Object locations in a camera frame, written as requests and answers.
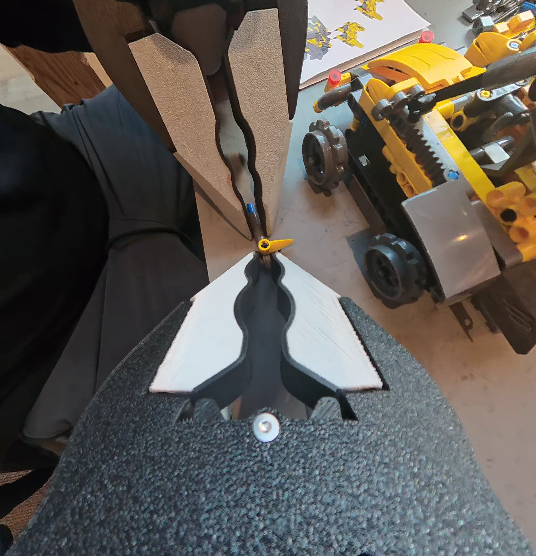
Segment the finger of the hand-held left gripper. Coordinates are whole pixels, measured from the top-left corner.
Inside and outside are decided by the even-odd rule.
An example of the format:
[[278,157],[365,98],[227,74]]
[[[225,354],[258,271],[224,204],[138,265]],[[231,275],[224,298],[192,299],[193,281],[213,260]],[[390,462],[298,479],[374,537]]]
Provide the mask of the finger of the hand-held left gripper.
[[220,154],[217,121],[195,56],[162,34],[129,44],[175,147],[175,157],[222,216],[252,239],[242,201]]
[[247,146],[258,215],[271,236],[291,137],[277,8],[251,10],[233,32],[226,57]]

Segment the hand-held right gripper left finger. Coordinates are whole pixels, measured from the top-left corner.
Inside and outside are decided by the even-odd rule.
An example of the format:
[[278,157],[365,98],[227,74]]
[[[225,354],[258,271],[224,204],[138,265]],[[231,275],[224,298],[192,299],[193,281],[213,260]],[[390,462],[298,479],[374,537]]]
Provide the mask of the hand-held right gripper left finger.
[[249,253],[191,298],[190,308],[150,384],[150,393],[235,401],[250,381],[248,332],[237,302],[257,277]]

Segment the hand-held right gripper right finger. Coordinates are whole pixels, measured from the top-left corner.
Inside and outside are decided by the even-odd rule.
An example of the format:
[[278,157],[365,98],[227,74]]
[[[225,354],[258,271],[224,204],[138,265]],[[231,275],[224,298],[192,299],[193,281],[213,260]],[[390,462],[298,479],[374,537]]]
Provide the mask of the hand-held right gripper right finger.
[[277,309],[283,318],[281,378],[289,393],[315,407],[334,398],[382,390],[384,381],[341,303],[341,296],[280,253],[272,255]]

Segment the small yellow tooth piece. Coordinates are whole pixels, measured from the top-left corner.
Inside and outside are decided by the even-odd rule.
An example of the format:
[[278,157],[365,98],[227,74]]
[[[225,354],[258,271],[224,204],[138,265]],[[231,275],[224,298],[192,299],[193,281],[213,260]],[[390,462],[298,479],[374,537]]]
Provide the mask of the small yellow tooth piece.
[[273,253],[277,253],[282,249],[292,245],[293,242],[293,239],[270,240],[263,237],[258,241],[257,244],[258,253],[260,255],[270,255]]

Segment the grey axle pin blue tip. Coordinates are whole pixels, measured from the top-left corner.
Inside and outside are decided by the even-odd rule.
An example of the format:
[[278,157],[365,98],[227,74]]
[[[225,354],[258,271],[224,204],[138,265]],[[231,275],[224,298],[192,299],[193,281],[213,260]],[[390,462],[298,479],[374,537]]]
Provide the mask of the grey axle pin blue tip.
[[260,262],[265,268],[270,268],[271,256],[269,251],[271,242],[264,234],[256,207],[253,203],[248,203],[246,205],[246,216],[252,233],[252,239],[255,243],[255,250],[259,254]]

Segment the grey desk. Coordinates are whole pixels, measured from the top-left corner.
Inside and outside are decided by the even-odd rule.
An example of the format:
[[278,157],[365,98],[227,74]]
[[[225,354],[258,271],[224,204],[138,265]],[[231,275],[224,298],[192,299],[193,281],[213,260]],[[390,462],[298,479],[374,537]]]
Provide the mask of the grey desk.
[[[236,469],[205,471],[212,485],[188,518],[180,541],[193,555],[536,555],[534,547],[493,492],[447,399],[405,347],[347,297],[328,291],[329,309],[307,324],[330,323],[328,339],[351,339],[359,347],[360,372],[367,365],[382,387],[341,392],[318,384],[287,350],[287,328],[298,324],[298,294],[281,280],[305,278],[297,266],[273,263],[282,338],[269,371],[281,363],[283,378],[295,374],[307,405],[329,396],[333,418],[313,412],[309,420],[278,415],[283,431],[272,447],[253,440],[252,418],[218,426],[218,462]],[[236,487],[234,497],[222,487]]]

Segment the instruction booklet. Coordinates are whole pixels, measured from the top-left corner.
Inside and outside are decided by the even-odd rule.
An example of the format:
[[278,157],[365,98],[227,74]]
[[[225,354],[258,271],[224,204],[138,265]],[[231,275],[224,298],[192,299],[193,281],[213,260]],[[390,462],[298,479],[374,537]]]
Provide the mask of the instruction booklet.
[[299,88],[416,41],[429,25],[406,1],[308,1]]

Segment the person's dark clothing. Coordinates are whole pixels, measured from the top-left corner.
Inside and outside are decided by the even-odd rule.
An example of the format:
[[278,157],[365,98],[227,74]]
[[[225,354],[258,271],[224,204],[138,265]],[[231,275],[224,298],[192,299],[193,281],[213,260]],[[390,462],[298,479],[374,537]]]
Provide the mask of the person's dark clothing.
[[115,87],[61,113],[0,103],[0,555],[136,555],[165,529],[148,393],[208,274],[189,173]]

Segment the yellow toy brick vehicle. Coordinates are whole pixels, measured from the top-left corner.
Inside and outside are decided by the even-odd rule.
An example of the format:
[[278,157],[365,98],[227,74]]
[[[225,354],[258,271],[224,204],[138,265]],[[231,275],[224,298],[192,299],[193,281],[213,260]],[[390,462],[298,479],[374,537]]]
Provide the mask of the yellow toy brick vehicle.
[[371,238],[366,280],[387,307],[428,292],[467,336],[471,301],[518,354],[536,346],[536,29],[483,32],[466,53],[419,43],[339,75],[345,132],[310,124],[309,182],[348,187]]

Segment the wooden board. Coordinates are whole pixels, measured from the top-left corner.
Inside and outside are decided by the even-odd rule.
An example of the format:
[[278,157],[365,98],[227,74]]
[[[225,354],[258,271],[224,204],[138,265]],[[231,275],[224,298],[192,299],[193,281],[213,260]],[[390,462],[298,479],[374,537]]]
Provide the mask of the wooden board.
[[79,105],[112,85],[92,52],[48,53],[27,46],[4,47],[59,107]]

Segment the pile of loose brick pieces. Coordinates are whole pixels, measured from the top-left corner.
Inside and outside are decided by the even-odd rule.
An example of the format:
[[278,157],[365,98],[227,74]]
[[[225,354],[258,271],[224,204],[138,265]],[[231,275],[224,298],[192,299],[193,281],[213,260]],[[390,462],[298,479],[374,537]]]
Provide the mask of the pile of loose brick pieces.
[[530,11],[536,19],[536,1],[473,1],[461,13],[462,19],[472,25],[474,37],[493,31],[494,26],[512,17]]

